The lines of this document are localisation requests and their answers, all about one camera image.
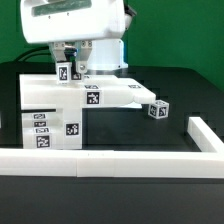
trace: small cube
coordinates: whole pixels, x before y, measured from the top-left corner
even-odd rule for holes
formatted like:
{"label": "small cube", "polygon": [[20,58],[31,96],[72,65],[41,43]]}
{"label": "small cube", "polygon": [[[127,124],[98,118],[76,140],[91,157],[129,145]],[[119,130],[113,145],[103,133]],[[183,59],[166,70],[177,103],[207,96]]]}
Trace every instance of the small cube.
{"label": "small cube", "polygon": [[165,101],[156,100],[155,103],[149,105],[148,115],[153,118],[161,119],[168,117],[168,112],[169,112],[169,103]]}
{"label": "small cube", "polygon": [[58,84],[66,84],[71,81],[71,67],[71,62],[56,63]]}

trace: green backdrop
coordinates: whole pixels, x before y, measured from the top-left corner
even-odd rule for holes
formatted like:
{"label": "green backdrop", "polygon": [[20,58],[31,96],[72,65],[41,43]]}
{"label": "green backdrop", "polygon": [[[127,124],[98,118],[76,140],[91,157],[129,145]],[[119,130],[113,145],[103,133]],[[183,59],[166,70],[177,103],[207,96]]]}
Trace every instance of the green backdrop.
{"label": "green backdrop", "polygon": [[[23,38],[19,2],[1,0],[0,62],[34,47]],[[124,37],[129,65],[192,68],[224,90],[223,0],[126,2],[138,12]]]}

